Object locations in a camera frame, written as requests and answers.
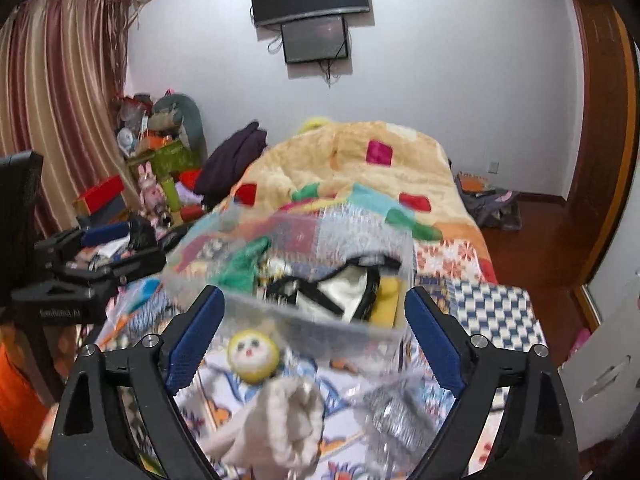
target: bed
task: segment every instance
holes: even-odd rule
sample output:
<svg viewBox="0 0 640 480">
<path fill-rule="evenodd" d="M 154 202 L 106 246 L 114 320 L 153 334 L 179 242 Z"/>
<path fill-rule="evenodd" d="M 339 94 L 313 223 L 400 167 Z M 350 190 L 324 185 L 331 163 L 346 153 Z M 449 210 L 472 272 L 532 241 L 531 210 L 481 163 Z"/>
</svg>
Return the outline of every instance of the bed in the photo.
<svg viewBox="0 0 640 480">
<path fill-rule="evenodd" d="M 431 137 L 379 121 L 328 124 L 265 152 L 246 170 L 219 211 L 234 202 L 267 212 L 343 215 L 357 210 L 379 218 L 410 233 L 414 284 L 427 287 L 441 308 L 456 316 L 469 333 L 481 332 L 497 346 L 525 351 L 544 343 L 526 291 L 497 285 L 484 238 L 463 207 L 444 150 Z M 141 308 L 122 316 L 111 333 L 103 334 L 100 345 L 126 346 L 145 333 L 161 332 L 179 312 L 179 303 L 160 286 Z M 410 330 L 402 347 L 403 366 L 430 373 Z M 313 478 L 350 480 L 365 474 L 363 435 L 341 399 L 357 378 L 340 363 L 322 367 L 313 359 L 296 356 L 285 361 L 288 373 L 315 377 L 326 400 L 321 458 Z M 470 473 L 482 468 L 488 457 L 505 394 L 496 393 Z M 194 437 L 206 447 L 208 436 L 253 395 L 254 387 L 243 384 L 228 369 L 224 349 L 212 346 L 193 384 L 176 401 Z M 454 398 L 440 389 L 431 399 L 430 409 L 441 424 Z M 157 469 L 144 427 L 135 415 L 135 399 L 126 397 L 126 405 L 147 465 Z M 39 462 L 47 443 L 45 429 L 33 454 L 41 457 Z M 251 477 L 250 471 L 222 464 L 216 464 L 216 471 L 223 479 Z"/>
</svg>

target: black bracket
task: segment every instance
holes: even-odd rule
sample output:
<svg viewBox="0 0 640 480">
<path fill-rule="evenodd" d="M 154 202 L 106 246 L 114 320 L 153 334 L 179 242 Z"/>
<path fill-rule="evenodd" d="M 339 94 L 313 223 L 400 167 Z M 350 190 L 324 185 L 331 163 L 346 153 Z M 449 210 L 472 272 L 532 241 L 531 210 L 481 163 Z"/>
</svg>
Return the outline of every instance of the black bracket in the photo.
<svg viewBox="0 0 640 480">
<path fill-rule="evenodd" d="M 526 353 L 496 348 L 484 336 L 468 336 L 421 287 L 412 292 L 415 304 L 407 303 L 406 310 L 418 341 L 423 346 L 424 328 L 434 322 L 458 356 L 465 387 L 409 478 L 459 480 L 464 475 L 499 386 L 511 389 L 498 435 L 485 468 L 468 478 L 576 478 L 574 425 L 546 347 L 536 345 Z M 191 382 L 222 313 L 222 293 L 208 286 L 162 335 L 147 335 L 133 348 L 104 354 L 85 346 L 60 402 L 49 448 L 49 479 L 156 478 L 142 469 L 131 443 L 117 391 L 129 386 L 167 478 L 220 480 L 172 395 Z"/>
<path fill-rule="evenodd" d="M 44 385 L 54 402 L 64 390 L 64 381 L 54 367 L 44 327 L 92 324 L 106 320 L 105 307 L 116 296 L 118 287 L 160 272 L 166 257 L 158 247 L 137 251 L 96 270 L 66 266 L 88 243 L 104 243 L 120 238 L 129 224 L 120 222 L 96 229 L 70 229 L 34 247 L 36 280 L 13 290 L 12 304 L 3 320 L 12 320 L 24 332 Z"/>
</svg>

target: plastic container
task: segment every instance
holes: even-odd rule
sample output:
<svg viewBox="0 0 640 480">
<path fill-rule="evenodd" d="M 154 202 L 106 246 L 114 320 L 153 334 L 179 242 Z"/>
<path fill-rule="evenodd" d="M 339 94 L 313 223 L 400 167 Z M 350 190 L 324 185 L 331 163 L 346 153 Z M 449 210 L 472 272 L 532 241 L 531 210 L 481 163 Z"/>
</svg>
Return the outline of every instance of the plastic container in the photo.
<svg viewBox="0 0 640 480">
<path fill-rule="evenodd" d="M 359 321 L 312 320 L 286 306 L 222 288 L 225 317 L 218 330 L 221 335 L 254 328 L 283 339 L 294 351 L 320 362 L 345 359 L 366 373 L 398 369 L 398 349 L 406 328 L 403 298 L 413 278 L 413 246 L 410 234 L 386 224 L 268 214 L 231 206 L 200 219 L 168 255 L 161 280 L 169 298 L 187 309 L 205 285 L 216 284 L 216 275 L 239 248 L 262 236 L 271 240 L 267 257 L 283 258 L 287 263 L 295 259 L 291 273 L 304 278 L 321 278 L 363 250 L 378 250 L 401 261 L 398 277 L 402 285 L 394 328 Z M 360 242 L 345 244 L 345 237 Z"/>
</svg>

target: blue checkered cloth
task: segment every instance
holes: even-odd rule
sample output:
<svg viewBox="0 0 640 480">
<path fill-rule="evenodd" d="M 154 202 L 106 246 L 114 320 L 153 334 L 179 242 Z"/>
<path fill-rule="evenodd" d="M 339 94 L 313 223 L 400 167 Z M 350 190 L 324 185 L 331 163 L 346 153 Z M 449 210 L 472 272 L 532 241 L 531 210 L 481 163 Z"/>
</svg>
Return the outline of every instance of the blue checkered cloth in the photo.
<svg viewBox="0 0 640 480">
<path fill-rule="evenodd" d="M 443 312 L 448 310 L 469 335 L 482 334 L 496 348 L 524 352 L 546 345 L 540 322 L 533 314 L 529 293 L 516 286 L 463 282 L 434 276 L 416 277 Z M 448 303 L 448 309 L 442 303 Z M 498 388 L 493 411 L 504 408 L 508 388 Z"/>
</svg>

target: curtain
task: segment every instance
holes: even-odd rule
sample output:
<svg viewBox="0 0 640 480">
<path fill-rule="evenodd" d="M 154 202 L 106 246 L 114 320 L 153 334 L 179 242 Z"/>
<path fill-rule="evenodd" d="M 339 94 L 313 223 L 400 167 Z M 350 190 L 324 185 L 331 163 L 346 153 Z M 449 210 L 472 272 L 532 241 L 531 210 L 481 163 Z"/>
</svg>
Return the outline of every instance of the curtain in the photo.
<svg viewBox="0 0 640 480">
<path fill-rule="evenodd" d="M 36 222 L 45 236 L 75 225 L 73 200 L 109 176 L 136 203 L 109 110 L 124 76 L 106 62 L 107 15 L 106 0 L 29 0 L 0 30 L 0 155 L 44 155 Z"/>
<path fill-rule="evenodd" d="M 108 42 L 108 61 L 113 72 L 115 93 L 122 95 L 127 73 L 127 24 L 133 0 L 106 0 L 105 25 Z"/>
</svg>

